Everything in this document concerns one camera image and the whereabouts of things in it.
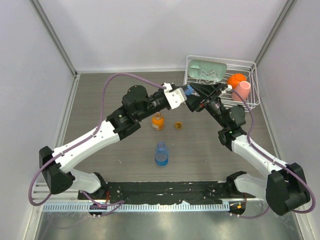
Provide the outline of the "blue bottle cap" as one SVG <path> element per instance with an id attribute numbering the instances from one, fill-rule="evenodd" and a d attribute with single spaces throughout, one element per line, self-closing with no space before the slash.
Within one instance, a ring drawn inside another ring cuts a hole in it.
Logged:
<path id="1" fill-rule="evenodd" d="M 187 95 L 187 96 L 190 96 L 192 93 L 193 93 L 193 88 L 189 85 L 186 86 L 185 90 L 184 90 L 184 93 Z"/>

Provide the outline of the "clear blue water bottle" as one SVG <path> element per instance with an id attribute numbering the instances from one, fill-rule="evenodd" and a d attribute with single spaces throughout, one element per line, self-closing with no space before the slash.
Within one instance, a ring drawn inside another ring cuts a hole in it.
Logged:
<path id="1" fill-rule="evenodd" d="M 155 163 L 158 166 L 164 167 L 169 162 L 169 149 L 164 142 L 158 142 L 155 148 Z"/>

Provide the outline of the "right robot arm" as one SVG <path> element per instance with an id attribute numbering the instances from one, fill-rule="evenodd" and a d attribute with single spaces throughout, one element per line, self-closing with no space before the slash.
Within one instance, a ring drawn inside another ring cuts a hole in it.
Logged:
<path id="1" fill-rule="evenodd" d="M 195 94 L 187 96 L 189 110 L 207 110 L 222 127 L 218 131 L 221 144 L 246 159 L 263 175 L 263 179 L 254 180 L 242 173 L 226 184 L 226 193 L 233 198 L 242 193 L 262 198 L 279 216 L 291 211 L 300 213 L 298 208 L 307 203 L 311 205 L 303 213 L 312 212 L 316 198 L 307 185 L 303 168 L 297 163 L 288 164 L 273 156 L 251 139 L 250 131 L 243 130 L 245 111 L 249 109 L 246 102 L 231 108 L 224 107 L 220 96 L 232 87 L 226 83 L 205 85 L 195 82 L 190 83 L 190 87 Z"/>

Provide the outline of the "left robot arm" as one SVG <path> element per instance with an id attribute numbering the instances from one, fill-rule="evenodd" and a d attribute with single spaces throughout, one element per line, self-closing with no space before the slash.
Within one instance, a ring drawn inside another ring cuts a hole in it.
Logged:
<path id="1" fill-rule="evenodd" d="M 97 200 L 102 199 L 107 192 L 102 176 L 74 167 L 100 149 L 132 135 L 145 118 L 163 109 L 174 109 L 177 106 L 174 96 L 170 83 L 165 83 L 152 95 L 144 86 L 134 85 L 122 97 L 122 105 L 94 129 L 58 148 L 45 146 L 40 149 L 39 167 L 50 194 L 57 195 L 72 189 L 90 194 Z"/>

